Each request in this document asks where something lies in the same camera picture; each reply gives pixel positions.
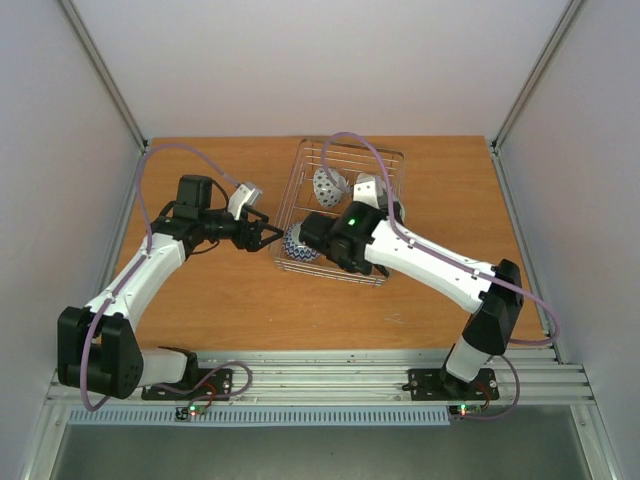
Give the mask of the red patterned bowl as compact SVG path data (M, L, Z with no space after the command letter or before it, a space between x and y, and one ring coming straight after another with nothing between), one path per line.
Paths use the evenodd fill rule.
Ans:
M312 262L320 257L320 253L300 240L301 222L292 224L284 236L285 254L299 262Z

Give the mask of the pink scale pattern bowl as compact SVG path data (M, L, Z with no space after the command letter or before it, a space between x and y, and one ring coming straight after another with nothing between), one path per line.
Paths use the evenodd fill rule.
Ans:
M346 178L333 168L328 168L328 172L323 167L316 169L312 186L317 202L324 209L337 206L350 191Z

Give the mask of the yellow sun bowl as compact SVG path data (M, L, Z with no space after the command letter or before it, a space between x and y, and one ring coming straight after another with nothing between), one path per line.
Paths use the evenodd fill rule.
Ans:
M394 218L396 223L399 223L401 225L404 224L405 209L403 204L399 200L394 200L392 204L389 204L387 210L387 217L389 219Z

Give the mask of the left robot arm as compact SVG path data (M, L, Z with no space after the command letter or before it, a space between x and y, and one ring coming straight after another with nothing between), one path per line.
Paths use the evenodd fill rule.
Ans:
M83 307L69 306L57 321L59 382L89 393L125 399L138 388L157 387L179 398L195 395L203 383L195 353L177 347L140 348L137 325L162 285L203 243L224 240L257 252L282 237L281 229L256 210L261 189L247 182L211 206L218 183L184 175L174 200L147 226L126 267Z

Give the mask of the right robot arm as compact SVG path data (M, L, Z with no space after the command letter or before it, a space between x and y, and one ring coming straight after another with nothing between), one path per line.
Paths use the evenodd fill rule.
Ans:
M475 387L485 362L505 353L524 304L521 293L503 285L522 286L520 269L513 262L503 259L494 266L455 259L444 250L426 253L419 249L425 240L360 201L349 204L339 217L309 214L301 223L299 239L346 272L394 270L470 314L436 381L447 398L461 399Z

